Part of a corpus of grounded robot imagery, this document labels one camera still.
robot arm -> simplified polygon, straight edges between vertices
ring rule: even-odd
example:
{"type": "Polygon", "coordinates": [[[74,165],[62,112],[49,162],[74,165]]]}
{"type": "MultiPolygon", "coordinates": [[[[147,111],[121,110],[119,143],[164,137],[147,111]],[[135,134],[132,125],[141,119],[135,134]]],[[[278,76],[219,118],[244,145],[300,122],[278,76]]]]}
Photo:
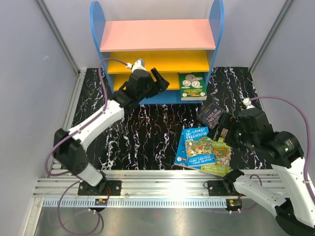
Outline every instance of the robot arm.
{"type": "Polygon", "coordinates": [[[141,100],[153,97],[165,91],[169,86],[169,83],[161,77],[155,68],[151,70],[157,80],[154,81],[149,72],[146,71],[141,59],[136,61],[131,69],[129,81],[125,82],[118,91],[109,97],[105,112],[103,106],[79,125],[68,131],[59,129],[55,133],[54,145],[67,137],[69,133],[80,130],[80,127],[93,120],[87,127],[61,144],[54,152],[54,157],[73,175],[93,186],[96,192],[104,190],[106,177],[103,172],[96,170],[89,163],[85,153],[88,146],[108,126],[129,114],[139,105],[141,100]]]}
{"type": "Polygon", "coordinates": [[[267,190],[239,170],[223,178],[224,186],[228,192],[244,194],[267,209],[289,235],[313,236],[315,205],[304,183],[305,159],[298,140],[289,132],[274,132],[263,111],[250,104],[247,107],[238,117],[222,114],[209,137],[217,141],[225,133],[224,141],[230,147],[250,148],[264,156],[281,178],[289,198],[267,190]]]}

white wall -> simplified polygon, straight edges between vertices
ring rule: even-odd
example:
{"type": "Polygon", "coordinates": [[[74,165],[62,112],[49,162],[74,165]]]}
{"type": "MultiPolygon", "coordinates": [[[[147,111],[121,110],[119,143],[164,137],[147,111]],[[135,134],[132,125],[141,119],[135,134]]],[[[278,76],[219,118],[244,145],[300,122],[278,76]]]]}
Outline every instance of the white wall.
{"type": "MultiPolygon", "coordinates": [[[[315,1],[295,1],[258,63],[253,78],[259,95],[288,98],[308,116],[315,140],[315,1]]],[[[306,152],[306,129],[301,115],[281,101],[262,101],[275,130],[287,130],[298,137],[306,152]]],[[[315,178],[314,168],[310,175],[315,178]]]]}
{"type": "MultiPolygon", "coordinates": [[[[44,0],[80,68],[98,67],[91,0],[44,0]]],[[[213,0],[99,0],[108,21],[208,18],[213,0]]],[[[225,28],[215,66],[250,66],[285,0],[223,0],[225,28]]]]}
{"type": "Polygon", "coordinates": [[[0,0],[0,229],[17,236],[75,82],[34,0],[0,0]]]}

pink shelf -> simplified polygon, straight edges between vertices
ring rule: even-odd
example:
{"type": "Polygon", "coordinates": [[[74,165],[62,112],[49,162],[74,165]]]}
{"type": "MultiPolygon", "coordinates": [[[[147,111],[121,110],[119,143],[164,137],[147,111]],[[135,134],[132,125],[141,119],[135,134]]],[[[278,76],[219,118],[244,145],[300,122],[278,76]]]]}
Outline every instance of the pink shelf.
{"type": "Polygon", "coordinates": [[[208,19],[107,21],[101,52],[214,50],[208,19]]]}

purple tube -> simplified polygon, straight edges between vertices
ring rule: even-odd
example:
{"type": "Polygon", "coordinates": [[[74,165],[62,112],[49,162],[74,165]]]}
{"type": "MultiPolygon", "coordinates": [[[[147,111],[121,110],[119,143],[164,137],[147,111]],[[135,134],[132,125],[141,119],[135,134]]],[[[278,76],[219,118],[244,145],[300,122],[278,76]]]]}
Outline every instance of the purple tube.
{"type": "Polygon", "coordinates": [[[97,216],[98,216],[98,221],[97,221],[96,226],[94,227],[94,229],[92,229],[91,232],[85,233],[85,234],[78,234],[78,233],[75,233],[75,232],[72,232],[72,231],[68,230],[68,229],[65,227],[65,225],[63,224],[63,222],[62,222],[62,220],[61,220],[61,216],[60,216],[60,204],[61,204],[61,201],[62,201],[63,197],[65,196],[65,194],[67,193],[67,191],[68,191],[70,188],[72,188],[74,185],[76,185],[76,184],[78,184],[78,183],[80,183],[80,181],[74,182],[74,183],[73,183],[72,185],[70,185],[70,186],[63,192],[63,194],[61,195],[61,197],[60,197],[60,199],[59,199],[59,202],[58,202],[58,206],[57,206],[57,217],[58,217],[58,221],[59,221],[59,224],[60,224],[61,228],[62,228],[64,231],[66,231],[68,234],[76,235],[76,236],[87,236],[87,235],[93,234],[93,233],[95,232],[95,230],[97,230],[97,228],[98,228],[98,226],[99,226],[101,216],[100,216],[100,214],[99,214],[97,211],[96,211],[96,214],[97,214],[97,216]]]}
{"type": "MultiPolygon", "coordinates": [[[[86,212],[88,212],[88,209],[85,209],[85,210],[82,210],[82,211],[76,213],[73,217],[71,217],[71,218],[68,219],[67,221],[63,222],[63,225],[66,225],[67,223],[71,222],[71,221],[72,221],[75,217],[77,217],[78,215],[81,215],[81,214],[86,213],[86,212]]],[[[49,212],[48,212],[48,214],[47,214],[47,221],[48,221],[49,226],[50,226],[51,228],[53,228],[53,229],[58,229],[58,228],[61,227],[60,225],[54,226],[54,225],[52,224],[52,220],[51,220],[51,216],[50,216],[49,212]]]]}

black bracket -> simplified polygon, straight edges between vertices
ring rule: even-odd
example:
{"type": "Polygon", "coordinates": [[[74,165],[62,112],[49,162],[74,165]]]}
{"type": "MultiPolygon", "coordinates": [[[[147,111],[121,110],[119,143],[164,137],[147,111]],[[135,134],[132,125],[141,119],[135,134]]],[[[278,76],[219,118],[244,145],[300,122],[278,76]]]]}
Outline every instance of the black bracket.
{"type": "Polygon", "coordinates": [[[239,193],[229,193],[223,184],[223,180],[209,180],[203,183],[203,186],[208,190],[209,196],[238,196],[239,193]]]}
{"type": "Polygon", "coordinates": [[[227,211],[238,211],[242,209],[243,201],[242,199],[226,199],[226,209],[227,211]]]}
{"type": "Polygon", "coordinates": [[[105,188],[99,193],[98,189],[90,186],[83,181],[79,185],[79,196],[107,196],[106,189],[109,187],[110,196],[120,196],[122,190],[122,182],[120,180],[106,180],[105,188]]]}

